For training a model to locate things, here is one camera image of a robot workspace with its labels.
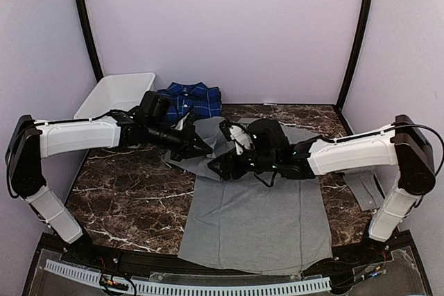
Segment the grey long sleeve shirt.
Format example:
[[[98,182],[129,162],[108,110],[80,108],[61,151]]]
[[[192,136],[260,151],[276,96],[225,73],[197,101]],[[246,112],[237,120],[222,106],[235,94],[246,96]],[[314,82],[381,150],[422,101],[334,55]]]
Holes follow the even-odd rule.
[[[177,164],[196,176],[179,258],[208,268],[291,275],[333,257],[318,178],[277,177],[268,188],[248,173],[226,182],[209,161]]]

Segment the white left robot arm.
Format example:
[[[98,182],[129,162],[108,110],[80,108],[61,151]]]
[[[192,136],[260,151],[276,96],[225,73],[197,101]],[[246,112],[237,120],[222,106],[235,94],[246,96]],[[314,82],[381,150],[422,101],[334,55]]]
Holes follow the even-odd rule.
[[[109,110],[94,118],[36,121],[30,115],[19,118],[5,153],[6,185],[10,197],[25,200],[33,211],[64,241],[71,255],[83,265],[93,265],[98,251],[87,240],[87,232],[49,188],[42,159],[77,150],[156,144],[170,151],[170,158],[182,161],[213,152],[196,133],[194,115],[182,117],[176,126],[164,118],[170,100],[147,91],[139,105],[128,111]]]

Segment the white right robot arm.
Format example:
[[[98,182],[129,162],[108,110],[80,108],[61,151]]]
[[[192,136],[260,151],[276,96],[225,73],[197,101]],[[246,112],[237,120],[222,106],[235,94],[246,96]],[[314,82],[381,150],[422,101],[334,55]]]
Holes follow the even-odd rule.
[[[225,181],[247,173],[264,172],[290,180],[310,180],[329,173],[371,166],[397,166],[398,178],[382,206],[367,224],[354,258],[370,263],[381,255],[387,240],[413,208],[436,185],[442,166],[435,165],[430,142],[422,133],[429,127],[415,124],[407,115],[379,129],[338,139],[321,135],[290,143],[276,120],[258,119],[247,127],[228,120],[219,125],[234,148],[209,162]]]

